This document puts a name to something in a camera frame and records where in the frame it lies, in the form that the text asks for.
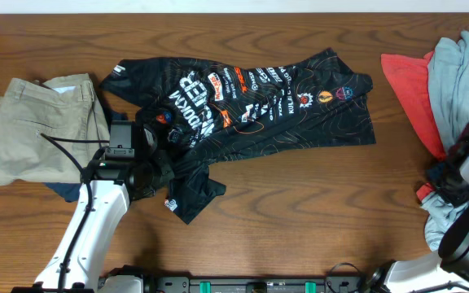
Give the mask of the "black printed cycling jersey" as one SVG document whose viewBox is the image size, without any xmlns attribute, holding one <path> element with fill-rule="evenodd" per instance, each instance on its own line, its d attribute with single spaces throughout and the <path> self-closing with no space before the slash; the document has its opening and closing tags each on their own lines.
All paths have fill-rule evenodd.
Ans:
<svg viewBox="0 0 469 293">
<path fill-rule="evenodd" d="M 168 153 L 174 177 L 165 204 L 185 223 L 226 191 L 210 178 L 212 164 L 375 142 L 366 104 L 372 79 L 332 49 L 249 69 L 206 59 L 124 59 L 100 86 L 137 106 L 137 122 Z"/>
</svg>

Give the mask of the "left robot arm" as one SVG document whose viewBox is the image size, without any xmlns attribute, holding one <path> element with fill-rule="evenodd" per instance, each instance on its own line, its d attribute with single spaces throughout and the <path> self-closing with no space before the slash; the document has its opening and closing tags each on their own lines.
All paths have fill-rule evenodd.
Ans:
<svg viewBox="0 0 469 293">
<path fill-rule="evenodd" d="M 102 273 L 112 237 L 131 203 L 154 196 L 174 177 L 155 130 L 133 121 L 112 122 L 108 145 L 80 171 L 77 207 L 55 254 L 32 285 L 11 291 L 156 291 L 154 278 L 139 267 Z"/>
</svg>

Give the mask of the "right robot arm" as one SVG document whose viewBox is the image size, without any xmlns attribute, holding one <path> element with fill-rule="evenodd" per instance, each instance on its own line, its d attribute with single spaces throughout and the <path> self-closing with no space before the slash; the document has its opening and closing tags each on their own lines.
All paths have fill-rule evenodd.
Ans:
<svg viewBox="0 0 469 293">
<path fill-rule="evenodd" d="M 459 199 L 469 191 L 469 123 L 445 161 L 438 190 Z M 444 234 L 436 252 L 416 260 L 395 261 L 376 270 L 360 292 L 469 292 L 469 205 Z"/>
</svg>

